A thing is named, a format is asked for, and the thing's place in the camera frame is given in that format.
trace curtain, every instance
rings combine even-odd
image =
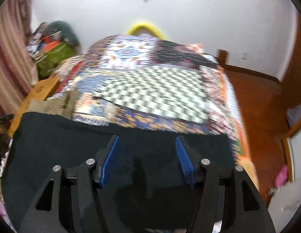
[[[0,6],[0,116],[16,113],[38,81],[26,50],[30,34],[30,0],[5,0]]]

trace wooden floor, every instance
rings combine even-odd
[[[239,102],[252,162],[257,171],[260,194],[265,203],[269,188],[284,165],[281,138],[288,131],[281,88],[273,81],[226,71]]]

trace khaki garment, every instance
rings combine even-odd
[[[78,90],[66,91],[61,98],[38,101],[32,99],[26,112],[39,112],[50,115],[60,115],[71,119],[75,103],[78,99]]]

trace bed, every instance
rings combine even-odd
[[[51,75],[55,76],[61,83],[52,98],[66,90],[80,92],[75,121],[227,134],[236,163],[259,188],[233,87],[202,44],[115,34],[65,60]]]

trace metal pin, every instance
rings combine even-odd
[[[54,170],[55,172],[59,171],[61,169],[61,166],[56,165],[52,168],[52,170]]]
[[[236,166],[235,166],[235,169],[236,169],[238,172],[242,172],[242,171],[243,171],[243,167],[240,166],[240,165],[236,165]]]
[[[201,163],[204,165],[208,165],[208,164],[210,164],[210,160],[208,160],[207,158],[204,158],[201,160]]]
[[[87,165],[92,165],[94,162],[95,162],[95,160],[93,158],[90,158],[90,159],[86,160]]]

